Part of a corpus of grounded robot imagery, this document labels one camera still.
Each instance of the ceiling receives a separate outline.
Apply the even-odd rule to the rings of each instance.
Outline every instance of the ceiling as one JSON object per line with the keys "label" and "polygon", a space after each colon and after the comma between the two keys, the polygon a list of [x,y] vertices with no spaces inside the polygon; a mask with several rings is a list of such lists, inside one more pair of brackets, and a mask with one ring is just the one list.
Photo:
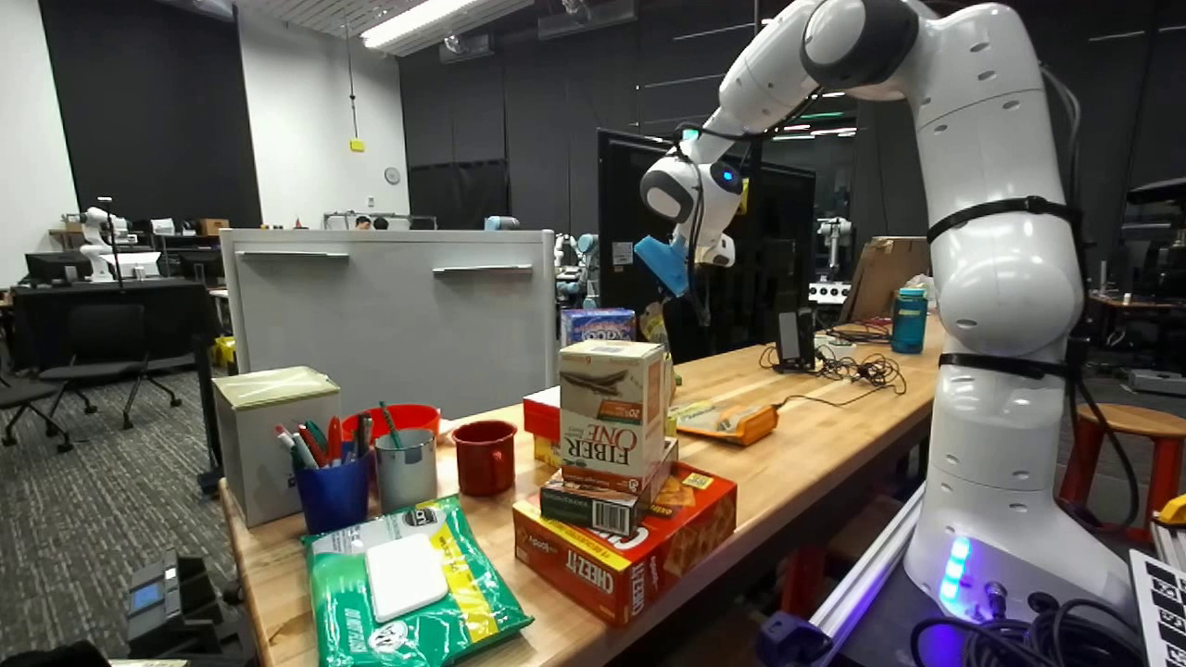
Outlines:
{"label": "ceiling", "polygon": [[[244,11],[270,16],[277,21],[329,33],[329,37],[361,37],[364,28],[379,26],[388,16],[417,6],[419,0],[234,0]],[[428,26],[417,40],[401,49],[387,49],[388,54],[412,54],[423,49],[439,49],[448,33],[472,33],[477,26],[502,21],[510,16],[543,16],[565,11],[565,0],[476,0],[472,6],[456,11],[451,17]]]}

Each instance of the snack bag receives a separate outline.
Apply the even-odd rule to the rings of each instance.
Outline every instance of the snack bag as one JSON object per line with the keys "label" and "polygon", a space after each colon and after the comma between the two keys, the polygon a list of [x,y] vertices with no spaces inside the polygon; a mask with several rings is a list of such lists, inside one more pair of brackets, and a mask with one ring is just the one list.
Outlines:
{"label": "snack bag", "polygon": [[[448,594],[375,622],[367,552],[428,532]],[[307,541],[311,617],[324,667],[439,667],[532,625],[511,584],[477,549],[456,497],[439,497]]]}

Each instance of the wooden table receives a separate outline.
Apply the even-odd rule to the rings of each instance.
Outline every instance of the wooden table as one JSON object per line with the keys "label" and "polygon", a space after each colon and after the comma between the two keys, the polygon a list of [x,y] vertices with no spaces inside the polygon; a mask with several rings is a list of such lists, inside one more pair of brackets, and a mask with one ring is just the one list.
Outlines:
{"label": "wooden table", "polygon": [[[765,349],[739,349],[726,354],[682,364],[682,389],[678,405],[710,401],[710,396],[770,396],[787,401],[780,430],[752,444],[752,447],[723,447],[710,442],[682,442],[682,458],[715,473],[734,476],[739,489],[739,532],[702,558],[689,579],[660,595],[638,622],[628,630],[606,625],[585,606],[570,605],[561,588],[543,583],[533,570],[517,562],[517,528],[511,528],[511,499],[533,499],[533,454],[532,433],[521,433],[521,476],[517,489],[496,499],[465,499],[472,526],[511,583],[524,606],[533,622],[524,638],[496,644],[472,664],[607,664],[638,638],[657,630],[673,610],[692,599],[703,584],[723,579],[745,554],[752,554],[765,541],[800,520],[818,497],[844,484],[873,463],[879,451],[896,444],[907,430],[932,417],[932,396],[939,379],[939,346],[933,334],[923,354],[900,354],[900,375],[907,379],[907,394],[896,396],[889,389],[867,394],[864,389],[805,379],[805,375],[770,375],[765,370]],[[472,417],[510,417],[521,421],[521,405],[472,415]],[[440,458],[440,494],[456,489],[456,458],[444,451]],[[307,605],[307,570],[300,554],[300,528],[304,520],[281,520],[250,528],[234,507],[234,497],[222,484],[222,507],[229,520],[229,541],[243,565],[244,595],[251,606],[258,642],[264,664],[276,667],[307,667],[316,664],[316,630],[311,630],[311,605]]]}

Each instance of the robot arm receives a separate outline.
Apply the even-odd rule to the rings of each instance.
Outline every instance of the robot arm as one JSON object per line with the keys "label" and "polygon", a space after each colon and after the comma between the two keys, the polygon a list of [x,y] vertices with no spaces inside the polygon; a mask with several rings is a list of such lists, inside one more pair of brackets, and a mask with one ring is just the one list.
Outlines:
{"label": "robot arm", "polygon": [[1067,436],[1059,375],[1084,310],[1041,65],[1005,5],[933,17],[915,0],[799,0],[770,17],[721,86],[721,111],[645,178],[642,195],[675,221],[638,258],[675,297],[710,264],[739,207],[721,165],[741,134],[781,122],[811,89],[905,97],[926,190],[942,354],[926,499],[907,549],[914,583],[973,617],[983,584],[1093,595],[1124,606],[1131,579],[1052,502]]}

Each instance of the stack of boxes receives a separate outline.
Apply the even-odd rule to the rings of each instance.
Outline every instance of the stack of boxes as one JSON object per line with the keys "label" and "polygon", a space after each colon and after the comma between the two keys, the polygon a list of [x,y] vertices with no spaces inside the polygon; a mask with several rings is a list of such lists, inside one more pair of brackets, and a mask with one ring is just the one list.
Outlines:
{"label": "stack of boxes", "polygon": [[642,616],[739,523],[739,484],[678,463],[673,394],[663,346],[577,341],[561,350],[561,396],[524,405],[555,470],[537,502],[517,502],[517,554],[607,622]]}

